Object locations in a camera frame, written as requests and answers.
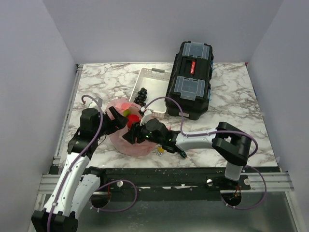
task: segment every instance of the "toolbox handle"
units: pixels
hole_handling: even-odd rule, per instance
[[[162,70],[162,69],[155,69],[155,68],[152,68],[151,71],[155,71],[155,72],[158,72],[158,73],[165,73],[165,70]]]

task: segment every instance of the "gray wall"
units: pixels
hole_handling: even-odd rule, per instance
[[[41,0],[0,1],[0,231],[26,231],[76,66]]]
[[[308,12],[308,0],[285,0],[248,66],[275,155],[292,177],[305,219],[309,218]]]
[[[43,0],[78,63],[174,60],[181,42],[249,61],[282,0]]]

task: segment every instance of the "white basket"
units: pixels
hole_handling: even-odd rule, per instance
[[[170,72],[161,69],[142,68],[136,80],[133,92],[130,97],[130,102],[133,102],[138,96],[141,88],[147,89],[147,99],[145,103],[149,103],[155,98],[166,96],[166,91],[169,86]],[[152,110],[153,117],[164,118],[166,106],[164,99],[159,99],[153,102],[148,109]]]

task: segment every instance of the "pink bag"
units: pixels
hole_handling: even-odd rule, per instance
[[[141,115],[139,114],[140,106],[135,103],[129,102],[128,99],[126,98],[112,100],[107,105],[106,112],[111,119],[114,119],[110,110],[108,109],[111,106],[115,107],[115,109],[122,115],[125,110],[129,109],[133,115],[139,116],[140,119],[142,118]],[[122,137],[127,132],[128,132],[128,127],[126,126],[125,128],[118,130],[115,133],[109,135],[109,138],[112,144],[121,153],[124,153],[128,156],[145,156],[149,154],[155,148],[156,143],[151,143],[148,141],[144,141],[140,144],[129,143]]]

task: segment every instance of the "marble tabletop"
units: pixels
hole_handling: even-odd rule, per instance
[[[79,127],[79,117],[84,106],[84,94],[103,99],[102,109],[113,100],[122,97],[129,99],[141,68],[157,68],[171,71],[172,63],[108,63],[86,64],[83,67],[78,85],[73,111],[65,142],[61,148],[61,160],[67,155],[68,141]],[[179,130],[180,117],[166,115],[160,121]],[[215,128],[226,121],[252,135],[259,144],[259,150],[248,164],[251,166],[277,166],[260,112],[253,87],[244,63],[216,63],[211,79],[211,101],[209,110],[199,120],[186,119],[184,131],[201,131]],[[193,149],[186,152],[187,159],[178,154],[165,152],[156,154],[156,149],[143,157],[130,157],[118,152],[109,138],[96,149],[90,164],[97,167],[114,168],[156,168],[156,167],[225,167],[226,161],[213,149]]]

